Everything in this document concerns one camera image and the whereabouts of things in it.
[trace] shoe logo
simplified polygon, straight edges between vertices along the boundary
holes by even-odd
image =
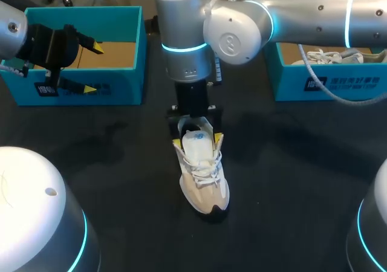
[[[199,133],[199,134],[195,134],[193,136],[194,139],[203,139],[204,138],[204,134],[203,133]]]

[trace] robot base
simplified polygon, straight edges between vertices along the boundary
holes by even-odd
[[[59,171],[16,147],[0,147],[0,170],[0,271],[98,272],[96,233]]]

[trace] robot logo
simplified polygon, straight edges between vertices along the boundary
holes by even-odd
[[[241,41],[235,34],[225,33],[219,41],[221,51],[228,56],[237,56],[241,49]]]

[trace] shoe tongue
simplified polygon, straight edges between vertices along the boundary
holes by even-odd
[[[213,157],[212,138],[205,131],[187,132],[182,143],[184,153],[192,161],[209,160]]]

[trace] box label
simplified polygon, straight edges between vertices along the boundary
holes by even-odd
[[[380,77],[334,77],[328,89],[374,89],[380,82]]]
[[[327,84],[327,77],[319,77],[319,80],[322,82],[324,86]],[[317,83],[311,77],[309,77],[305,84],[304,91],[305,92],[320,91],[320,88],[319,86],[317,86]]]

